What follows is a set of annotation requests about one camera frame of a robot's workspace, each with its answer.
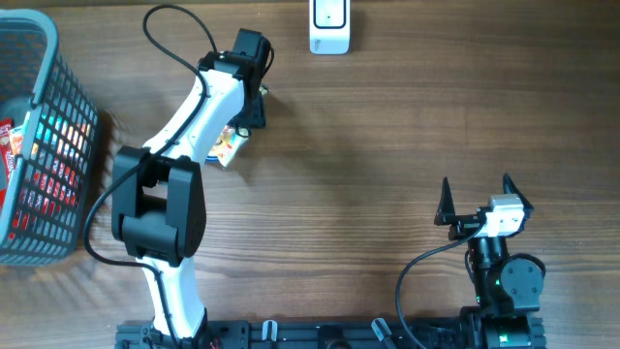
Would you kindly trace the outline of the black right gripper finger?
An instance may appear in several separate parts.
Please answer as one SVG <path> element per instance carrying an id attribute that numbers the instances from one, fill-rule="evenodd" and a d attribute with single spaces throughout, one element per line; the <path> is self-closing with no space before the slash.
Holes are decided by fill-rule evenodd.
<path id="1" fill-rule="evenodd" d="M 532 204 L 526 199 L 526 197 L 517 188 L 517 186 L 514 184 L 511 176 L 508 173 L 505 173 L 503 175 L 503 190 L 505 194 L 514 194 L 518 196 L 518 198 L 523 204 L 523 209 L 525 213 L 532 213 L 534 211 L 534 207 L 532 206 Z"/>
<path id="2" fill-rule="evenodd" d="M 449 180 L 444 177 L 442 181 L 442 191 L 440 202 L 436 211 L 437 217 L 453 217 L 455 215 L 455 208 L 450 190 Z"/>

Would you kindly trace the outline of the blue yellow snack bag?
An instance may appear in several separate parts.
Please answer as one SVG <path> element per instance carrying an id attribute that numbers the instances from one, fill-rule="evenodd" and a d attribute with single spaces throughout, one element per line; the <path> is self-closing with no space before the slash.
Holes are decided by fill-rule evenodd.
<path id="1" fill-rule="evenodd" d="M 219 163 L 226 168 L 238 150 L 249 140 L 250 135 L 250 131 L 246 128 L 226 126 L 208 152 L 205 162 Z"/>

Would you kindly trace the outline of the small orange box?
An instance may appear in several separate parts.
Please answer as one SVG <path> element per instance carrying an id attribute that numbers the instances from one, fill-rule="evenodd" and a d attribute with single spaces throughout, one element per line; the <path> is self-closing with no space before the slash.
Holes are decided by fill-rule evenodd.
<path id="1" fill-rule="evenodd" d="M 9 138 L 13 156 L 17 156 L 21 153 L 24 134 L 24 125 L 16 126 L 10 130 Z"/>

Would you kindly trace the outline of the red candy bag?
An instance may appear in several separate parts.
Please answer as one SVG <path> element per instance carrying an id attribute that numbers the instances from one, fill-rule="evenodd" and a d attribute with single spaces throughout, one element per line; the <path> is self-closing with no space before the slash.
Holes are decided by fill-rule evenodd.
<path id="1" fill-rule="evenodd" d="M 12 172 L 15 168 L 15 158 L 10 138 L 10 131 L 13 129 L 13 126 L 14 123 L 11 118 L 1 120 L 1 160 L 4 165 L 4 169 L 1 171 L 1 178 L 5 180 L 5 185 L 1 188 L 1 206 L 4 206 Z"/>

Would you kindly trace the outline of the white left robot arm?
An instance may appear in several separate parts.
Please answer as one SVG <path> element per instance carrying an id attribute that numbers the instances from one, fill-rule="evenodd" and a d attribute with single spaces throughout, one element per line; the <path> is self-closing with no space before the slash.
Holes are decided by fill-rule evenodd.
<path id="1" fill-rule="evenodd" d="M 155 308 L 152 322 L 119 327 L 118 346 L 212 348 L 193 256 L 206 224 L 202 165 L 228 125 L 262 128 L 260 91 L 272 52 L 260 32 L 239 30 L 230 51 L 212 51 L 172 119 L 143 147 L 122 147 L 113 162 L 121 181 L 112 196 L 112 235 L 143 265 Z"/>

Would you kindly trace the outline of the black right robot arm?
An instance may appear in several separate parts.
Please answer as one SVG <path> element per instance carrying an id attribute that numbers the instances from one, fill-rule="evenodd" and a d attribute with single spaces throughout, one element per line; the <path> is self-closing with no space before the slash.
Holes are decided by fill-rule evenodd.
<path id="1" fill-rule="evenodd" d="M 434 224 L 449 227 L 449 240 L 467 243 L 468 273 L 477 305 L 460 311 L 459 340 L 464 348 L 544 348 L 540 296 L 544 263 L 526 254 L 511 254 L 508 239 L 524 230 L 534 211 L 508 174 L 503 192 L 473 214 L 458 215 L 449 182 L 442 183 Z"/>

